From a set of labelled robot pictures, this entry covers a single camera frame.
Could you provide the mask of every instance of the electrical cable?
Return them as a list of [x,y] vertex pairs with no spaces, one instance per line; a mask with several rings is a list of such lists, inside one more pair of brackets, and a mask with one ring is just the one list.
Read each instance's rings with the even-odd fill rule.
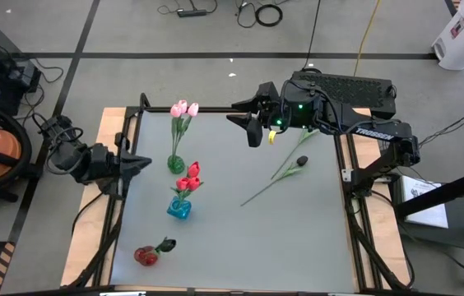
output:
[[426,242],[420,241],[419,239],[415,238],[413,235],[411,235],[411,233],[406,229],[406,226],[404,226],[402,223],[398,223],[398,225],[400,227],[402,227],[402,229],[404,229],[404,232],[406,233],[407,237],[409,237],[412,241],[414,241],[416,243],[420,243],[422,245],[425,245],[427,248],[430,248],[430,249],[432,249],[432,250],[434,250],[436,252],[440,252],[441,254],[446,256],[448,259],[453,261],[455,264],[457,264],[459,267],[461,267],[464,270],[464,264],[462,264],[459,260],[455,259],[452,255],[448,254],[445,251],[439,250],[436,247],[433,247],[433,246],[431,246],[430,244],[428,244]]
[[[62,139],[61,136],[62,135],[67,135],[66,132],[72,132],[72,131],[79,131],[79,133],[76,135],[76,136],[73,136],[73,137],[70,137],[68,139]],[[49,165],[49,161],[51,160],[51,156],[53,156],[53,154],[58,150],[58,147],[63,143],[63,142],[69,142],[69,141],[75,141],[77,139],[79,139],[82,135],[84,134],[84,130],[79,128],[79,127],[68,127],[68,128],[65,128],[63,129],[61,132],[57,133],[51,140],[51,144],[49,145],[49,154],[48,154],[48,157],[46,158],[45,160],[45,167],[47,168],[47,170],[50,172],[50,173],[53,173],[53,174],[56,174],[56,175],[65,175],[65,174],[68,174],[68,173],[71,173],[72,171],[74,171],[76,168],[78,168],[79,165],[81,165],[81,162],[82,160],[84,159],[84,156],[86,156],[87,154],[87,151],[89,150],[89,147],[88,149],[84,150],[81,154],[81,156],[79,157],[79,159],[76,161],[76,163],[70,168],[70,169],[66,169],[66,170],[63,170],[63,171],[57,171],[53,168],[51,168],[51,166]]]
[[[166,5],[161,5],[161,6],[157,7],[157,12],[159,12],[161,15],[167,15],[167,14],[170,14],[170,13],[175,13],[175,12],[177,12],[177,10],[181,9],[181,4],[179,4],[179,1],[178,1],[178,0],[174,0],[174,1],[177,3],[177,9],[171,11],[171,10],[169,9],[168,6],[166,6]],[[162,7],[165,7],[166,10],[167,10],[168,12],[161,12],[160,9],[161,9]]]
[[72,228],[71,228],[71,236],[73,235],[73,233],[75,232],[75,226],[77,225],[77,221],[78,219],[80,218],[80,216],[82,215],[82,213],[87,209],[89,208],[91,205],[93,205],[96,201],[98,201],[102,196],[104,195],[103,192],[99,193],[99,195],[97,195],[95,198],[93,198],[90,202],[88,202],[83,208],[81,208],[81,210],[78,211],[78,214],[75,216],[75,219],[73,220],[73,225],[72,225]]
[[[371,192],[373,194],[376,194],[377,196],[381,197],[382,199],[384,199],[385,201],[387,201],[387,203],[393,207],[393,203],[392,201],[387,198],[386,196],[384,196],[382,193],[380,192],[377,192],[377,191],[374,191],[374,190],[371,190]],[[406,252],[406,249],[402,246],[402,251],[404,252],[404,257],[406,258],[406,263],[407,263],[407,266],[409,268],[409,272],[410,272],[410,281],[406,284],[406,287],[408,288],[411,288],[413,286],[413,283],[415,283],[415,269],[413,268],[413,264],[411,263],[411,259],[409,258],[409,256],[407,255],[407,252]]]
[[318,5],[316,6],[316,16],[314,17],[314,25],[313,25],[313,33],[311,34],[311,42],[309,43],[309,50],[307,51],[307,57],[305,59],[305,64],[301,68],[301,71],[303,71],[307,67],[307,64],[309,63],[309,57],[311,55],[311,48],[313,47],[314,32],[316,31],[316,23],[318,22],[318,15],[319,15],[319,12],[320,12],[320,3],[321,3],[321,1],[322,0],[318,0]]
[[207,14],[211,14],[211,13],[213,13],[213,12],[215,12],[215,11],[217,10],[217,0],[214,0],[214,3],[216,4],[216,5],[214,6],[214,9],[212,9],[212,10],[206,12]]
[[[4,52],[7,54],[7,56],[8,56],[9,59],[10,59],[10,62],[12,62],[13,64],[16,65],[16,61],[15,61],[15,59],[12,57],[11,53],[9,53],[9,51],[8,51],[7,49],[5,49],[2,45],[0,45],[0,49],[1,49],[2,51],[4,51]],[[44,64],[42,64],[38,58],[34,58],[34,60],[39,64],[40,67],[42,67],[42,68],[45,69],[45,70],[59,70],[59,71],[60,71],[60,74],[58,74],[58,76],[57,76],[55,79],[53,79],[53,80],[49,80],[49,79],[47,78],[47,76],[45,75],[45,73],[42,72],[42,71],[40,71],[40,74],[42,75],[42,77],[44,78],[44,80],[45,80],[48,84],[51,84],[51,83],[54,83],[55,81],[58,81],[58,80],[63,76],[63,74],[64,74],[64,69],[63,69],[63,68],[61,68],[61,67],[53,67],[53,66],[47,67],[47,66],[45,66]],[[25,76],[25,77],[29,78],[29,79],[33,79],[33,77],[28,76],[28,75],[26,75],[26,74],[23,73],[23,72],[20,72],[20,74],[21,74],[22,76]],[[22,121],[22,124],[21,124],[23,127],[25,127],[25,125],[26,125],[26,120],[27,120],[27,118],[30,118],[30,117],[32,116],[31,114],[33,114],[33,113],[35,112],[35,108],[38,107],[40,104],[42,104],[42,102],[43,102],[44,99],[45,99],[45,91],[44,91],[44,88],[42,87],[42,85],[41,85],[40,83],[36,86],[36,89],[40,89],[41,92],[42,92],[42,93],[40,94],[40,97],[37,99],[36,103],[31,104],[31,103],[29,102],[29,100],[27,99],[27,96],[26,96],[27,93],[28,93],[29,91],[32,90],[32,87],[31,87],[26,93],[24,93],[24,96],[23,96],[24,101],[25,101],[26,104],[30,107],[29,111],[27,112],[27,115],[24,116],[24,117],[15,118],[16,120],[23,120],[23,121]]]
[[448,131],[448,129],[452,128],[452,127],[455,127],[457,124],[461,123],[461,121],[464,120],[464,116],[460,119],[458,119],[456,122],[448,125],[447,127],[441,129],[440,131],[434,133],[433,135],[431,136],[427,136],[424,140],[420,141],[419,142],[419,149],[422,148],[422,146],[424,146],[425,144],[433,141],[435,138],[437,138],[438,136],[442,136],[443,134],[446,134],[446,133],[449,133],[449,132],[453,132],[453,131],[456,131],[457,129],[453,129],[452,131]]
[[[276,21],[273,21],[272,23],[266,23],[266,22],[262,21],[261,18],[260,18],[260,15],[261,15],[262,11],[265,10],[265,9],[269,9],[269,8],[274,9],[278,13],[278,19]],[[283,11],[281,10],[281,8],[279,8],[277,5],[274,5],[274,4],[266,4],[266,5],[263,5],[263,6],[259,7],[256,10],[256,13],[254,15],[256,17],[256,22],[259,25],[262,25],[264,27],[273,27],[273,26],[279,24],[281,20],[283,20]]]
[[367,39],[367,34],[369,33],[369,29],[371,29],[371,25],[374,21],[374,16],[377,13],[378,7],[380,6],[380,1],[377,0],[377,3],[374,5],[373,14],[371,14],[371,18],[369,19],[369,23],[367,24],[367,28],[365,28],[364,38],[360,42],[360,47],[358,48],[358,55],[356,56],[356,65],[355,65],[355,72],[353,76],[356,76],[356,71],[358,71],[358,65],[360,64],[360,56],[362,55],[362,49],[364,48],[365,40]]
[[247,2],[245,2],[245,0],[241,0],[241,4],[238,6],[238,1],[235,0],[235,6],[238,8],[238,12],[235,14],[237,16],[236,21],[237,21],[238,25],[242,26],[245,29],[249,29],[249,28],[254,27],[254,25],[256,25],[256,20],[255,19],[254,19],[254,22],[251,25],[243,25],[243,24],[241,24],[241,22],[239,22],[239,18],[241,17],[241,12],[243,12],[243,9],[245,7],[247,7],[247,6],[251,6],[252,10],[254,12],[254,15],[256,14],[256,7],[254,6],[254,4],[252,4],[251,2],[247,3]]
[[[38,116],[40,118],[42,118],[42,120],[44,120],[44,123],[47,123],[47,119],[40,113],[36,113],[36,112],[33,112],[33,115],[31,116],[33,118],[33,121],[35,122],[36,126],[40,129],[41,132],[44,131],[44,129],[42,128],[42,125],[40,125],[40,123],[35,119],[35,116]],[[67,132],[73,132],[73,131],[78,131],[78,133],[74,136],[69,136],[67,134]],[[50,144],[49,144],[49,154],[48,154],[48,157],[46,158],[45,160],[45,167],[46,169],[50,172],[50,173],[53,173],[53,174],[56,174],[56,175],[65,175],[65,174],[68,174],[68,173],[71,173],[73,170],[75,170],[76,168],[78,168],[78,166],[81,164],[82,160],[84,159],[84,157],[86,156],[87,154],[87,151],[90,149],[90,147],[87,147],[87,149],[85,149],[81,156],[79,157],[79,159],[76,161],[76,163],[70,168],[70,169],[66,169],[66,170],[63,170],[63,171],[57,171],[53,168],[51,168],[51,166],[49,165],[49,161],[51,160],[51,156],[53,156],[53,154],[57,151],[58,147],[63,143],[63,142],[69,142],[69,141],[75,141],[75,140],[78,140],[82,135],[84,134],[84,130],[79,128],[79,127],[68,127],[68,128],[65,128],[63,129],[62,131],[60,131],[59,133],[57,133],[56,135],[54,135],[50,140]]]
[[193,0],[189,0],[189,2],[190,2],[190,5],[192,5],[192,9],[197,10],[196,6],[193,4]]
[[[301,90],[306,90],[306,91],[310,91],[310,89],[306,86],[302,86],[298,83],[296,83],[295,81],[292,81],[292,80],[288,80],[288,81],[285,81],[284,84],[283,84],[283,87],[281,88],[281,95],[283,95],[285,93],[285,88],[286,88],[286,85],[287,83],[290,83],[291,85],[293,86],[296,86],[297,88],[301,89]],[[336,121],[336,125],[338,126],[338,131],[342,134],[342,135],[345,135],[349,132],[351,132],[352,130],[354,130],[355,128],[357,128],[358,126],[362,125],[362,124],[366,124],[366,123],[372,123],[372,124],[376,124],[376,125],[380,125],[380,124],[386,124],[386,123],[399,123],[400,120],[398,119],[387,119],[387,120],[381,120],[381,121],[374,121],[374,120],[364,120],[364,121],[361,121],[361,122],[357,122],[355,124],[353,124],[352,126],[348,127],[345,131],[343,130],[343,128],[341,128],[341,122],[340,122],[340,117],[338,116],[338,112],[336,111],[336,109],[334,108],[334,104],[332,103],[332,99],[329,97],[329,95],[323,91],[323,90],[318,90],[316,89],[315,90],[316,92],[318,92],[321,96],[323,96],[323,98],[329,103],[329,105],[331,106],[331,109],[332,109],[332,112],[333,112],[333,115],[334,115],[334,118],[335,118],[335,121]]]
[[42,74],[42,77],[44,78],[45,82],[51,84],[51,83],[54,83],[56,81],[58,81],[60,78],[62,78],[62,76],[64,75],[64,69],[61,68],[61,67],[58,67],[58,66],[45,66],[43,65],[38,58],[33,58],[37,63],[38,65],[43,68],[44,70],[59,70],[60,71],[60,74],[58,74],[58,76],[56,78],[54,78],[53,80],[48,80],[48,77],[45,75],[45,73],[43,73],[42,71],[40,71],[40,73]]
[[[429,185],[431,185],[431,186],[433,186],[433,187],[435,187],[435,188],[438,188],[438,187],[435,186],[434,183],[440,183],[440,184],[446,184],[446,183],[447,183],[447,182],[434,182],[434,183],[432,183],[432,182],[428,181],[426,178],[422,177],[422,175],[421,175],[419,172],[417,172],[416,169],[413,169],[412,167],[405,167],[405,168],[411,169],[413,172],[415,172],[415,173],[417,174],[417,176],[419,176],[419,178],[420,178],[419,181],[421,181],[421,182],[423,182],[423,183],[426,183],[426,184],[429,184]],[[397,170],[398,170],[398,172],[400,172],[400,174],[401,174],[402,176],[409,177],[409,176],[405,175],[405,174],[400,170],[400,167],[397,167]]]
[[[376,192],[374,190],[371,190],[371,192],[379,197],[381,197],[382,199],[384,199],[385,201],[387,201],[387,203],[394,208],[394,205],[393,205],[393,202],[391,200],[389,200],[389,198],[387,198],[386,196],[384,196],[382,193],[380,192]],[[438,250],[437,248],[434,248],[432,246],[430,246],[429,244],[427,243],[424,243],[418,239],[416,239],[413,235],[411,235],[411,233],[406,229],[406,226],[404,226],[404,224],[400,221],[397,221],[397,224],[402,227],[402,229],[404,229],[404,232],[406,233],[406,235],[411,239],[413,240],[414,242],[416,243],[421,243],[421,244],[424,244],[426,247],[428,248],[431,248],[433,249],[434,251],[437,251],[437,252],[441,252],[443,255],[445,255],[446,257],[448,257],[450,260],[452,260],[455,264],[457,264],[458,266],[460,266],[462,269],[464,269],[464,265],[459,262],[457,259],[455,259],[453,256],[449,255],[448,253],[444,252],[444,251],[441,251],[441,250]]]

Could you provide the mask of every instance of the pink tulip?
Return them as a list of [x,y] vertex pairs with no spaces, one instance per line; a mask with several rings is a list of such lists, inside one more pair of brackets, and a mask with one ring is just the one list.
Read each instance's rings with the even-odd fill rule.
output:
[[172,114],[173,117],[177,118],[181,116],[182,114],[182,109],[179,107],[177,104],[172,106],[172,109],[169,110],[169,113]]
[[198,103],[193,103],[190,105],[190,108],[188,108],[188,114],[192,117],[195,117],[197,115],[197,111],[199,111]]
[[186,102],[185,99],[181,99],[177,105],[181,108],[181,113],[186,113],[186,110],[188,108],[188,103]]

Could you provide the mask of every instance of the glass vase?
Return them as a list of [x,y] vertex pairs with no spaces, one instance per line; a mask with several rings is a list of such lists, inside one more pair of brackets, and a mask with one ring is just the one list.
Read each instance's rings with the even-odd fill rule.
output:
[[185,220],[188,218],[188,215],[190,215],[191,209],[192,203],[190,201],[181,201],[178,197],[174,197],[166,212],[175,218]]
[[168,157],[168,169],[173,174],[180,174],[184,171],[184,160],[181,156],[170,155]]

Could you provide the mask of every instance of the black cable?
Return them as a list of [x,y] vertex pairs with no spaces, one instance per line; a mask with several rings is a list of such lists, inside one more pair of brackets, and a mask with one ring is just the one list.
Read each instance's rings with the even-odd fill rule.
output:
[[45,75],[45,73],[43,73],[42,71],[40,71],[40,73],[42,74],[42,77],[44,78],[45,82],[47,82],[48,84],[51,84],[55,81],[58,81],[58,79],[60,79],[63,75],[64,75],[64,69],[61,68],[61,67],[58,67],[58,66],[44,66],[38,58],[33,58],[37,63],[38,65],[43,68],[44,70],[59,70],[60,71],[60,74],[58,74],[57,78],[53,79],[53,80],[48,80],[48,77]]
[[316,31],[316,23],[318,21],[318,14],[320,12],[320,2],[321,2],[321,0],[318,0],[318,6],[316,7],[316,16],[314,17],[313,33],[311,34],[311,42],[309,44],[309,50],[307,52],[307,58],[305,59],[305,64],[302,67],[302,71],[307,67],[307,64],[309,63],[309,56],[311,55],[311,48],[313,47],[314,32]]
[[406,233],[407,237],[409,237],[412,241],[416,242],[416,243],[420,243],[420,244],[423,244],[425,245],[426,247],[436,251],[436,252],[440,252],[442,253],[444,256],[446,256],[447,258],[449,258],[451,261],[453,261],[455,264],[457,264],[459,267],[461,267],[463,270],[464,270],[464,264],[462,264],[461,262],[459,262],[457,259],[455,259],[453,256],[451,256],[450,254],[448,254],[447,252],[445,251],[442,251],[442,250],[439,250],[437,249],[436,247],[433,247],[431,246],[430,244],[426,243],[426,242],[423,242],[423,241],[420,241],[419,239],[416,239],[413,235],[411,235],[411,233],[406,229],[406,226],[404,226],[402,223],[398,223],[398,225],[400,227],[402,227],[402,229],[404,229],[404,232]]
[[215,11],[217,10],[217,0],[214,0],[214,3],[216,4],[216,5],[214,6],[214,9],[212,9],[212,10],[206,12],[207,14],[211,14],[211,13],[213,13],[213,12],[215,12]]
[[189,0],[189,2],[190,2],[190,5],[192,5],[192,9],[197,10],[196,6],[193,4],[193,0]]
[[75,225],[77,224],[77,221],[78,221],[78,218],[80,218],[80,216],[82,215],[82,213],[88,208],[90,207],[91,205],[93,205],[95,203],[95,201],[98,201],[100,199],[100,197],[102,197],[104,193],[101,192],[99,193],[98,196],[96,196],[94,199],[92,199],[90,202],[88,202],[83,208],[81,208],[81,210],[78,211],[78,214],[75,216],[75,219],[73,220],[73,226],[71,228],[71,236],[73,235],[73,233],[75,232]]
[[[181,5],[179,4],[178,0],[175,0],[175,2],[177,3],[177,9],[171,11],[171,10],[169,9],[168,6],[166,6],[166,5],[161,5],[161,6],[157,7],[157,12],[159,12],[161,15],[167,15],[167,14],[170,14],[170,13],[175,13],[175,12],[177,12],[177,10],[181,9]],[[162,7],[165,7],[166,10],[167,10],[168,12],[161,12],[160,9],[161,9]]]
[[[433,187],[435,187],[435,188],[438,188],[437,186],[435,186],[434,183],[432,183],[432,182],[428,181],[427,179],[425,179],[424,177],[422,177],[422,175],[421,175],[419,172],[417,172],[416,169],[413,169],[412,167],[406,167],[406,168],[411,169],[413,172],[415,172],[415,173],[417,174],[417,176],[419,176],[420,181],[422,181],[423,183],[426,183],[426,184],[429,184],[429,185],[431,185],[431,186],[433,186]],[[397,170],[400,172],[401,175],[406,176],[406,175],[400,170],[400,167],[397,167]],[[435,183],[446,184],[447,182],[435,182]]]
[[252,3],[246,3],[244,0],[241,0],[241,4],[238,6],[238,1],[235,0],[235,6],[238,8],[238,12],[235,14],[237,16],[236,21],[238,25],[242,26],[245,29],[249,29],[254,27],[256,25],[256,20],[254,19],[254,22],[251,25],[243,25],[241,22],[239,22],[239,18],[241,17],[241,12],[243,12],[243,9],[247,6],[251,6],[252,10],[254,12],[254,15],[256,14],[256,7]]
[[[392,201],[389,200],[389,198],[387,198],[386,196],[384,196],[382,193],[380,192],[376,192],[374,190],[371,190],[371,192],[373,194],[376,194],[377,196],[381,197],[382,199],[384,199],[385,201],[387,201],[387,203],[389,203],[389,205],[393,206],[393,203]],[[413,240],[414,242],[416,243],[421,243],[421,244],[424,244],[426,247],[429,247],[431,249],[433,249],[434,251],[437,251],[437,252],[441,252],[443,255],[445,255],[446,257],[448,257],[449,259],[451,259],[453,262],[455,262],[455,264],[457,264],[458,266],[460,266],[462,269],[464,269],[464,265],[459,262],[457,259],[455,259],[454,257],[452,257],[451,255],[449,255],[448,253],[444,252],[444,251],[441,251],[441,250],[438,250],[437,248],[434,248],[432,246],[430,246],[429,244],[427,243],[424,243],[418,239],[416,239],[415,237],[413,237],[413,235],[410,234],[410,232],[406,229],[406,227],[403,225],[402,222],[400,221],[397,221],[397,224],[402,227],[402,229],[404,229],[404,232],[406,233],[406,235],[411,238],[411,240]]]
[[454,129],[452,131],[449,131],[448,129],[450,129],[452,127],[455,127],[457,124],[461,123],[462,120],[464,120],[464,116],[462,118],[458,119],[456,122],[448,125],[447,127],[441,129],[440,131],[434,133],[433,135],[427,136],[424,140],[419,142],[419,149],[422,148],[422,146],[424,146],[425,144],[427,144],[427,143],[433,141],[434,139],[436,139],[438,136],[442,136],[443,134],[456,131],[458,128]]
[[[62,139],[63,135],[67,135],[67,132],[72,132],[72,131],[79,131],[79,132],[78,132],[77,135],[69,137],[68,139]],[[88,149],[86,149],[86,150],[84,150],[82,152],[80,158],[76,161],[76,163],[70,169],[66,169],[66,170],[63,170],[63,171],[57,171],[57,170],[51,168],[51,166],[49,165],[49,161],[51,160],[51,156],[53,156],[53,154],[58,150],[58,148],[60,147],[60,145],[63,142],[75,141],[78,138],[80,138],[83,134],[84,134],[84,130],[79,128],[79,127],[68,127],[68,128],[63,129],[62,131],[60,131],[56,135],[54,135],[54,137],[50,140],[51,144],[49,145],[49,154],[48,154],[48,157],[45,160],[45,167],[50,173],[53,173],[53,174],[56,174],[56,175],[65,175],[65,174],[71,173],[76,168],[78,168],[79,165],[81,165],[82,160],[84,159],[84,157],[86,156],[86,154],[87,154],[87,152],[88,152],[88,150],[90,148],[88,148]]]
[[[374,191],[374,190],[371,190],[371,192],[373,194],[376,194],[378,195],[379,197],[383,198],[385,201],[387,201],[387,203],[393,207],[393,203],[391,200],[389,200],[389,198],[387,198],[386,196],[384,196],[382,193],[380,192],[377,192],[377,191]],[[406,287],[408,288],[411,288],[411,286],[413,286],[413,283],[415,283],[415,269],[413,268],[413,264],[411,263],[411,259],[409,258],[409,256],[407,255],[407,252],[406,252],[406,249],[404,248],[404,246],[402,246],[402,251],[404,252],[404,257],[406,258],[406,263],[407,263],[407,266],[409,268],[409,272],[410,272],[410,281],[406,284]]]
[[[260,17],[262,11],[265,10],[265,9],[269,9],[269,8],[274,9],[278,13],[278,19],[276,21],[273,21],[272,23],[266,23],[265,21],[262,21],[261,17]],[[281,10],[281,8],[279,8],[278,6],[276,6],[274,4],[266,4],[266,5],[263,5],[263,6],[259,7],[256,10],[255,17],[256,17],[256,22],[259,25],[262,25],[264,27],[273,27],[273,26],[279,24],[281,20],[283,20],[283,11]]]
[[[0,45],[0,49],[1,49],[2,51],[4,51],[4,52],[7,54],[7,56],[8,56],[9,59],[10,59],[10,62],[11,62],[12,64],[16,65],[16,60],[12,57],[11,53],[9,53],[9,51],[8,51],[7,49],[5,49],[2,45]],[[58,76],[57,76],[55,79],[51,80],[51,81],[47,78],[47,76],[45,75],[44,72],[40,71],[40,74],[42,75],[42,77],[44,78],[44,80],[45,80],[48,84],[51,84],[51,83],[54,83],[55,81],[58,81],[58,80],[63,76],[63,74],[64,74],[64,69],[63,69],[63,68],[61,68],[61,67],[47,67],[47,66],[43,65],[43,64],[40,62],[40,60],[39,60],[38,58],[34,58],[34,60],[39,64],[40,67],[42,67],[42,68],[45,69],[45,70],[59,70],[59,71],[60,71],[60,74],[58,74]],[[22,75],[22,76],[25,76],[25,77],[27,77],[27,78],[29,78],[29,79],[33,79],[32,76],[28,76],[28,75],[26,75],[26,74],[23,73],[23,72],[21,72],[21,75]],[[42,93],[40,94],[40,97],[37,99],[36,103],[31,104],[31,103],[29,102],[29,100],[27,99],[27,96],[26,96],[27,93],[28,93],[29,91],[33,90],[33,88],[31,87],[31,88],[29,88],[28,91],[27,91],[26,93],[24,93],[24,95],[23,95],[24,101],[25,101],[26,104],[30,107],[29,111],[27,112],[27,115],[24,116],[24,117],[15,118],[16,120],[22,120],[22,124],[21,124],[21,125],[22,125],[23,127],[26,126],[26,120],[27,120],[28,118],[30,118],[30,117],[32,116],[31,114],[33,114],[33,113],[35,112],[35,108],[38,107],[40,104],[42,104],[42,102],[43,102],[44,99],[45,99],[45,91],[44,91],[44,88],[42,87],[42,85],[41,85],[40,83],[36,86],[36,89],[40,89],[41,92],[42,92]]]
[[[301,90],[306,90],[306,91],[310,91],[310,89],[307,87],[307,86],[302,86],[298,83],[296,83],[295,81],[292,81],[292,80],[288,80],[288,81],[285,81],[283,83],[283,87],[281,88],[281,95],[284,94],[285,92],[285,88],[286,88],[286,85],[287,83],[290,83],[291,85],[293,86],[296,86],[297,88],[301,89]],[[349,132],[351,132],[352,130],[354,130],[355,128],[357,128],[358,126],[360,126],[361,124],[365,124],[365,123],[374,123],[374,124],[377,124],[377,125],[380,125],[380,124],[386,124],[386,123],[399,123],[400,120],[398,119],[387,119],[387,120],[381,120],[381,121],[374,121],[374,120],[364,120],[364,121],[361,121],[361,122],[357,122],[355,124],[353,124],[352,126],[348,127],[345,131],[341,128],[341,122],[340,122],[340,119],[339,119],[339,116],[338,116],[338,112],[336,111],[336,109],[334,108],[334,104],[332,103],[332,99],[329,97],[329,95],[323,91],[323,90],[315,90],[317,91],[328,103],[329,105],[331,106],[331,109],[332,109],[332,112],[334,114],[334,118],[335,118],[335,122],[336,122],[336,125],[338,126],[338,131],[345,135]]]

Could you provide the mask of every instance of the red tulip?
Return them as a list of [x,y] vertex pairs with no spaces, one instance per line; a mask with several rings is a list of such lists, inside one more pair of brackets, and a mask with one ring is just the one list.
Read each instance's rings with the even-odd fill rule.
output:
[[190,178],[195,178],[199,175],[200,171],[201,169],[199,168],[199,162],[196,161],[188,168],[188,176]]
[[180,190],[180,191],[186,190],[189,181],[190,181],[189,178],[179,178],[177,180],[177,182],[176,182],[177,183],[177,189]]
[[188,190],[195,191],[199,185],[201,185],[201,181],[198,177],[190,178],[190,181],[188,182]]

